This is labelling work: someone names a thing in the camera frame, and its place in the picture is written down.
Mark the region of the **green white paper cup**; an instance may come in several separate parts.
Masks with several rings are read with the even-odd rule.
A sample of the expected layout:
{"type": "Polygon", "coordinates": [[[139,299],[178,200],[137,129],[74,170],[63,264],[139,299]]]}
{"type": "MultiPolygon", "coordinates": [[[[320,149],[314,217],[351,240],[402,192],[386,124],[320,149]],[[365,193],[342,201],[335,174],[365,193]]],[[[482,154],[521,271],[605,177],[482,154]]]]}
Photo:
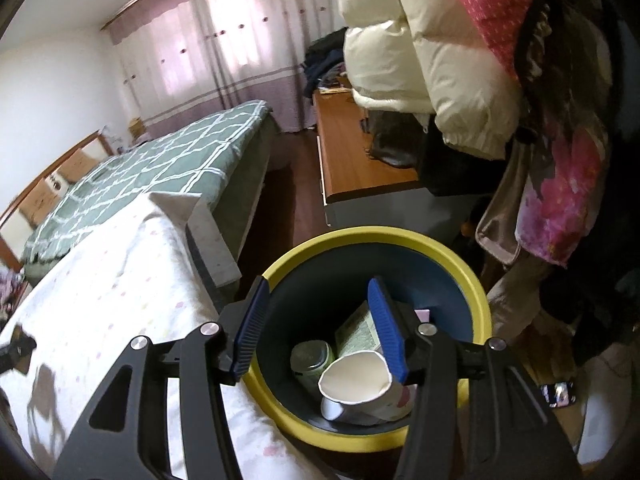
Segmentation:
{"type": "Polygon", "coordinates": [[[405,418],[416,396],[416,388],[401,385],[382,354],[371,350],[334,361],[322,373],[318,389],[324,419],[363,427],[405,418]]]}

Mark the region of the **green floral paper box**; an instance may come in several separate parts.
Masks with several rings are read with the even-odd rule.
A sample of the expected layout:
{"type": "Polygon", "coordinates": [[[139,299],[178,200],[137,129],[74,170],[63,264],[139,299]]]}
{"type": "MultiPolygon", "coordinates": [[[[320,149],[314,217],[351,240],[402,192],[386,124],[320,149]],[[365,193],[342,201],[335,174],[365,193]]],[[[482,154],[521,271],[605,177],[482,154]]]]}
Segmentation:
{"type": "Polygon", "coordinates": [[[382,352],[382,344],[367,301],[363,301],[337,330],[335,342],[339,358],[364,350],[382,352]]]}

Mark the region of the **small pink carton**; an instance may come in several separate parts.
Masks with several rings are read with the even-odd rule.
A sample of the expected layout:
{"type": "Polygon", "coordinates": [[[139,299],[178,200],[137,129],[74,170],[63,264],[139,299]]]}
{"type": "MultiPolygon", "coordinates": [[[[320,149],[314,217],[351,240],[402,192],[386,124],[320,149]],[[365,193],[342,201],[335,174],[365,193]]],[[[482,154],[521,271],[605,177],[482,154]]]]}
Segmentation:
{"type": "Polygon", "coordinates": [[[431,322],[431,311],[428,309],[415,310],[414,313],[418,317],[421,323],[431,322]]]}

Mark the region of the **yellow rimmed trash bin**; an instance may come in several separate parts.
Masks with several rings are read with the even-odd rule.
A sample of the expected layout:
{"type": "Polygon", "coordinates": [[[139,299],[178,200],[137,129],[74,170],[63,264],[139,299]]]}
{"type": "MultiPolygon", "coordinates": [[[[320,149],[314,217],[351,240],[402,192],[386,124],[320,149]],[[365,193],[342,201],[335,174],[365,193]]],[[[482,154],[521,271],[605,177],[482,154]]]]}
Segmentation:
{"type": "Polygon", "coordinates": [[[369,309],[369,284],[380,278],[398,304],[452,338],[481,344],[492,332],[486,294],[471,267],[431,237],[390,226],[357,226],[300,244],[262,272],[267,319],[248,390],[285,434],[323,451],[377,453],[399,448],[408,432],[413,394],[390,416],[349,415],[340,400],[323,415],[316,372],[296,372],[294,348],[319,341],[339,359],[380,352],[369,309]]]}

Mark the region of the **smartphone on floor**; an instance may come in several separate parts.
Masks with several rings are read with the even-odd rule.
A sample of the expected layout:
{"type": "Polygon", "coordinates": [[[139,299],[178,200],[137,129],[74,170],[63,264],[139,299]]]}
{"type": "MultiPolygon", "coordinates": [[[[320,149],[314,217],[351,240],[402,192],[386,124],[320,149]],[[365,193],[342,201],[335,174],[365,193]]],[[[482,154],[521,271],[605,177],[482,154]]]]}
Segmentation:
{"type": "Polygon", "coordinates": [[[539,390],[549,408],[567,408],[576,403],[577,389],[573,379],[553,384],[543,384],[539,390]]]}

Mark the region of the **white dotted table cloth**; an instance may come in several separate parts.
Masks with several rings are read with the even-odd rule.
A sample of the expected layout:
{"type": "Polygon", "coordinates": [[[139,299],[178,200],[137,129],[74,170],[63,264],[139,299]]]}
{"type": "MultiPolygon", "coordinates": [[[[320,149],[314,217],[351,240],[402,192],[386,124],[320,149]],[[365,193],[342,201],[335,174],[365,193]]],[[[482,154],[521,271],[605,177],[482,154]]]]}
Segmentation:
{"type": "MultiPolygon", "coordinates": [[[[204,200],[193,194],[138,196],[98,226],[35,287],[3,330],[36,341],[27,375],[1,377],[1,474],[56,479],[70,433],[104,376],[137,336],[153,344],[185,337],[219,318],[216,289],[240,276],[204,200]]],[[[282,436],[240,381],[221,388],[241,475],[317,479],[319,469],[282,436]]],[[[186,474],[179,383],[167,383],[171,476],[186,474]]]]}

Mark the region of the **left brown pillow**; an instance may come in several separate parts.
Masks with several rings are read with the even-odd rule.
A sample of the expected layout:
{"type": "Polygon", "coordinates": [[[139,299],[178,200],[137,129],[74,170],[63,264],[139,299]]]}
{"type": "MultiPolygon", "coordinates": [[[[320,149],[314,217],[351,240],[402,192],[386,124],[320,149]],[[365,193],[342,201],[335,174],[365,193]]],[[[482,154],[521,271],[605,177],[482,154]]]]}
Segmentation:
{"type": "Polygon", "coordinates": [[[61,200],[61,196],[47,182],[40,179],[26,195],[18,210],[32,228],[40,226],[61,200]]]}

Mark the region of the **brown pillow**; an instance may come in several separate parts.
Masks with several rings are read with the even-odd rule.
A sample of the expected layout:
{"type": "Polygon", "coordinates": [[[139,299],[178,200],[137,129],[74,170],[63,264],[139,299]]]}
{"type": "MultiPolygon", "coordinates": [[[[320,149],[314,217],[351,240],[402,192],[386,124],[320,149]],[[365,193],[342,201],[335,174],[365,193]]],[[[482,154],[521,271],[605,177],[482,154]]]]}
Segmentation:
{"type": "Polygon", "coordinates": [[[40,226],[61,200],[61,196],[47,182],[40,179],[26,195],[18,210],[32,228],[40,226]]]}
{"type": "Polygon", "coordinates": [[[75,184],[91,170],[99,166],[100,161],[88,155],[82,148],[70,155],[58,167],[56,172],[69,184],[75,184]]]}

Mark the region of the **pink floral garment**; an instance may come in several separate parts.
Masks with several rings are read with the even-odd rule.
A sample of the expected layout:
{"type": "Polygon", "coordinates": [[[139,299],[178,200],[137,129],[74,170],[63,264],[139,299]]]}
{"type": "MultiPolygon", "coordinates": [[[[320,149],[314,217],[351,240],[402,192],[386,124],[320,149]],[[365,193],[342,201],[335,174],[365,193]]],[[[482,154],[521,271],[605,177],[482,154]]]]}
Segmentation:
{"type": "Polygon", "coordinates": [[[508,166],[475,231],[507,266],[522,252],[566,266],[600,209],[608,134],[597,115],[562,122],[542,116],[542,130],[521,128],[508,166]]]}

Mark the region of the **wooden desk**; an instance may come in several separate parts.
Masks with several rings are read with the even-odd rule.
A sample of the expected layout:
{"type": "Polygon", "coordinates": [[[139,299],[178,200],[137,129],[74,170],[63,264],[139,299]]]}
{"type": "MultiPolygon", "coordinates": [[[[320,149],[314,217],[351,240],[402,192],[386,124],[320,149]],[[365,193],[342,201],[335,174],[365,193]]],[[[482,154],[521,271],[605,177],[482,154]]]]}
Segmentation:
{"type": "Polygon", "coordinates": [[[327,205],[420,188],[416,170],[370,158],[362,110],[350,93],[314,92],[323,198],[327,205]]]}

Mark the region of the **green checked duvet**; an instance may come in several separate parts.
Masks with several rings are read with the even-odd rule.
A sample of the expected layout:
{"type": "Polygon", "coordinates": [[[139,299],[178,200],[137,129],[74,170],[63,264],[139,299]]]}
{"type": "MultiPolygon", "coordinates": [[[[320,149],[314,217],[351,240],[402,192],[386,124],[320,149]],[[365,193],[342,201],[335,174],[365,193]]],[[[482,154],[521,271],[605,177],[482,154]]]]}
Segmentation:
{"type": "Polygon", "coordinates": [[[63,258],[141,193],[200,194],[217,205],[250,141],[270,118],[267,102],[248,101],[105,159],[71,185],[30,234],[21,263],[63,258]]]}

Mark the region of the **wooden bed with headboard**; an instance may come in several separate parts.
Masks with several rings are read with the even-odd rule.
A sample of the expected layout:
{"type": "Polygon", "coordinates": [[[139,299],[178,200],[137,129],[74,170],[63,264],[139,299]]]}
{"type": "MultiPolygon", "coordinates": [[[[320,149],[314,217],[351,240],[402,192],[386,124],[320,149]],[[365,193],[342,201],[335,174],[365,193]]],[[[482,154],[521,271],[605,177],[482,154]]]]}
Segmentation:
{"type": "Polygon", "coordinates": [[[29,235],[21,276],[37,285],[97,226],[151,192],[200,196],[231,255],[239,256],[278,131],[270,106],[254,100],[107,157],[71,185],[29,235]]]}

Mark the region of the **cream puffer jacket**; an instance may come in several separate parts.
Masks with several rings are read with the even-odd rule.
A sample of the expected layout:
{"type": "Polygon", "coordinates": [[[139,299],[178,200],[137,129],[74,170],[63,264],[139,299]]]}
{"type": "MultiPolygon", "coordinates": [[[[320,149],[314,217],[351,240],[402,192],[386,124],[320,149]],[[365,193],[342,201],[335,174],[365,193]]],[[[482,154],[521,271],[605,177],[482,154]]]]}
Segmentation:
{"type": "Polygon", "coordinates": [[[433,118],[445,143],[482,159],[506,156],[520,92],[460,0],[338,0],[344,59],[365,110],[433,118]]]}

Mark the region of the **dark clothes heap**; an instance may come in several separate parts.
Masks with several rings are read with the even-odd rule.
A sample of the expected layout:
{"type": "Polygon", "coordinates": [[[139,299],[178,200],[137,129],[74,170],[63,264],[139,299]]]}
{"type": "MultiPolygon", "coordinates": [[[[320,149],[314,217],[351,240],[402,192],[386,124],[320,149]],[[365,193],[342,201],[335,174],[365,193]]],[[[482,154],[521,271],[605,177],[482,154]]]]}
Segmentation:
{"type": "Polygon", "coordinates": [[[334,30],[314,42],[305,52],[302,64],[306,78],[306,86],[303,90],[303,97],[311,99],[318,88],[320,80],[335,65],[344,62],[344,41],[347,28],[334,30]]]}

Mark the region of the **pink white curtain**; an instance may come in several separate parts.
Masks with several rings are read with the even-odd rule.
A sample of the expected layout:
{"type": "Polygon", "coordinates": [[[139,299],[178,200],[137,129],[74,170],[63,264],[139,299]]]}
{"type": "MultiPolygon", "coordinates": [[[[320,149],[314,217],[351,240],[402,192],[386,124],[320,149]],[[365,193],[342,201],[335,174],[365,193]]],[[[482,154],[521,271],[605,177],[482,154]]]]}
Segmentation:
{"type": "Polygon", "coordinates": [[[314,124],[303,64],[344,25],[338,0],[137,0],[106,26],[132,114],[151,136],[264,100],[285,132],[314,124]]]}

